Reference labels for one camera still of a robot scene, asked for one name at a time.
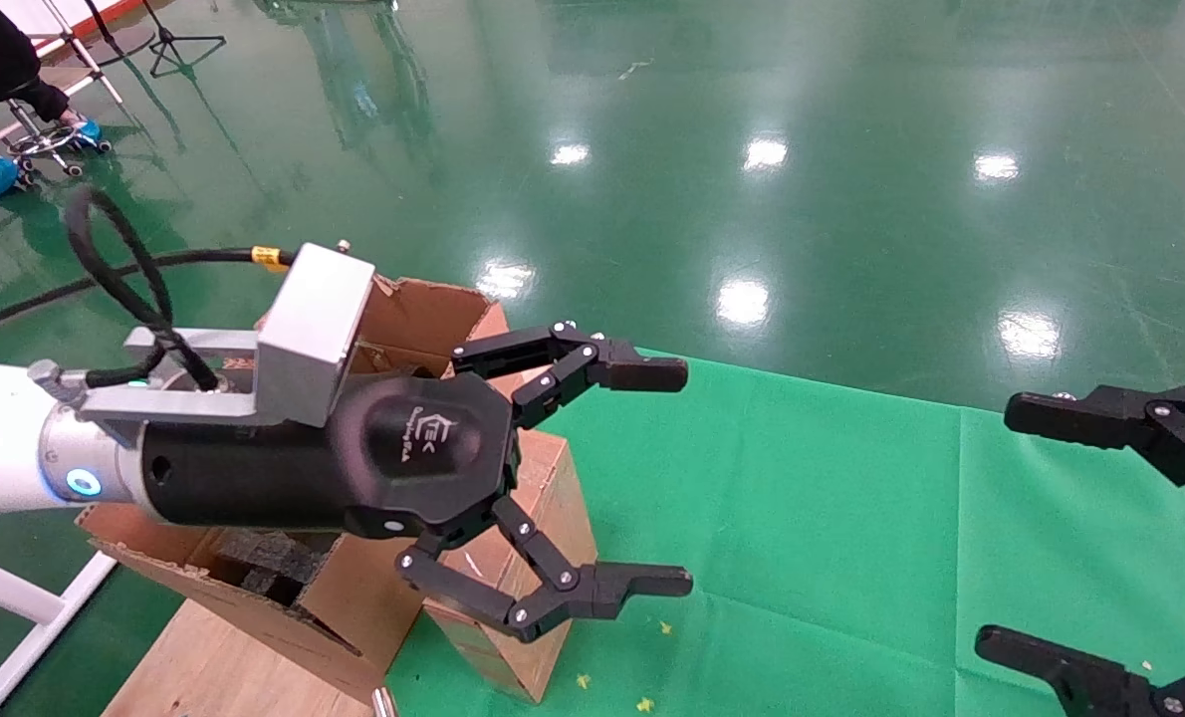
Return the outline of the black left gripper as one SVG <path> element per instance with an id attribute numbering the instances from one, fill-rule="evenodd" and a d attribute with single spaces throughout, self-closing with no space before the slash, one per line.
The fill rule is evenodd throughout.
<path id="1" fill-rule="evenodd" d="M 693 578 L 683 566 L 574 566 L 505 497 L 520 462 L 515 425 L 542 425 L 592 386 L 679 393 L 687 361 L 649 358 L 629 341 L 561 321 L 457 346 L 451 369 L 470 373 L 352 376 L 321 427 L 152 422 L 140 449 L 145 508 L 169 525 L 347 532 L 371 540 L 421 534 L 397 558 L 398 574 L 519 641 L 570 620 L 614 620 L 636 596 L 691 595 Z M 517 386 L 512 403 L 487 382 L 533 370 L 539 373 Z M 438 563 L 436 536 L 462 544 L 488 525 L 539 580 L 524 597 Z"/>

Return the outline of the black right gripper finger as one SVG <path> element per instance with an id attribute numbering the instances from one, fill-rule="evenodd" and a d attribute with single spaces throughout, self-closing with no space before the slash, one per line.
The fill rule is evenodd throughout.
<path id="1" fill-rule="evenodd" d="M 1185 716 L 1185 676 L 1154 685 L 1125 664 L 993 623 L 978 630 L 975 652 L 1046 681 L 1066 716 Z"/>
<path id="2" fill-rule="evenodd" d="M 1100 385 L 1070 393 L 1013 393 L 1010 430 L 1098 449 L 1130 449 L 1185 491 L 1185 385 L 1165 391 Z"/>

